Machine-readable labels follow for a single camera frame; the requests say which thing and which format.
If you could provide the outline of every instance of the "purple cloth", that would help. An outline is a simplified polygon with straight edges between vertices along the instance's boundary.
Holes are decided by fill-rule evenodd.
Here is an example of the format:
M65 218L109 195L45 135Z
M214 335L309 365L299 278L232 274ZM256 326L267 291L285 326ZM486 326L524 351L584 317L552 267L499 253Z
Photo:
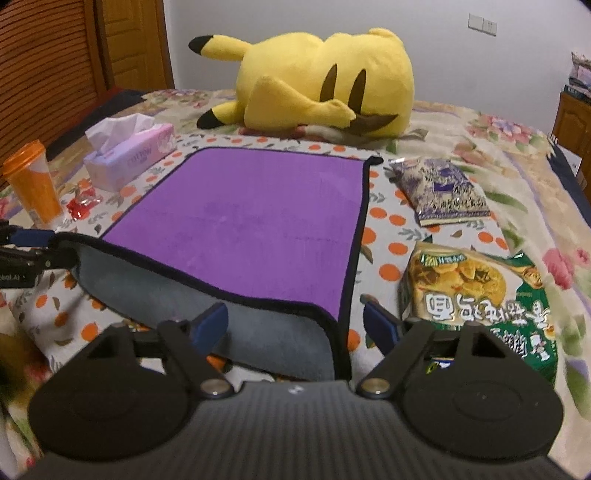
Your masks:
M207 148L104 239L230 293L314 303L338 319L362 200L362 161Z

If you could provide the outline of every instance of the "door frame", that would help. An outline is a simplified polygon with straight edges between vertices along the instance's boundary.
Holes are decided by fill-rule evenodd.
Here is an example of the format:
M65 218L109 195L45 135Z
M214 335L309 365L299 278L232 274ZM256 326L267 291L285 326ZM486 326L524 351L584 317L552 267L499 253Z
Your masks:
M174 88L173 68L170 63L170 52L168 50L168 37L166 35L166 20L164 16L164 0L155 0L156 2L156 20L158 21L158 39L160 42L160 54L164 67L164 81L166 88ZM98 32L100 62L105 72L107 88L115 86L115 76L111 67L111 58L109 57L109 47L107 45L107 35L105 30L105 17L103 16L102 0L95 0L95 22Z

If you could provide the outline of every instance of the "tissue box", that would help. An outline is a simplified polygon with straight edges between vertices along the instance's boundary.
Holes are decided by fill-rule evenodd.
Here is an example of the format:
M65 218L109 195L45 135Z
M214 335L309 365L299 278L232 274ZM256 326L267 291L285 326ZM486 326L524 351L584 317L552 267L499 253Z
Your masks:
M131 135L108 152L92 152L84 158L92 184L118 192L130 181L171 153L176 144L171 124L156 124Z

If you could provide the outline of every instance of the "plastic cup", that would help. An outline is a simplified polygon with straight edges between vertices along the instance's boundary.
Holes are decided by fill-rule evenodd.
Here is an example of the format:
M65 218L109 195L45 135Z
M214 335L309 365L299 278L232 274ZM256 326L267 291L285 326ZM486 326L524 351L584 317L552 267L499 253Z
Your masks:
M53 186L45 147L39 140L26 144L2 165L2 175L17 194L38 228L55 229L63 220L63 209Z

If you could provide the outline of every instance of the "yellow plush toy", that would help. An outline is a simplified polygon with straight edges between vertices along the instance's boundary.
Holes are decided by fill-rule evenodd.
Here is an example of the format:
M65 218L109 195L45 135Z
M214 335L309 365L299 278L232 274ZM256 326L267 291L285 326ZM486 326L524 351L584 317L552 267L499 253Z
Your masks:
M325 125L393 137L410 120L413 68L402 41L384 28L336 33L326 41L288 33L254 45L208 35L191 40L189 48L210 59L242 62L236 100L206 112L199 128L242 122L263 131Z

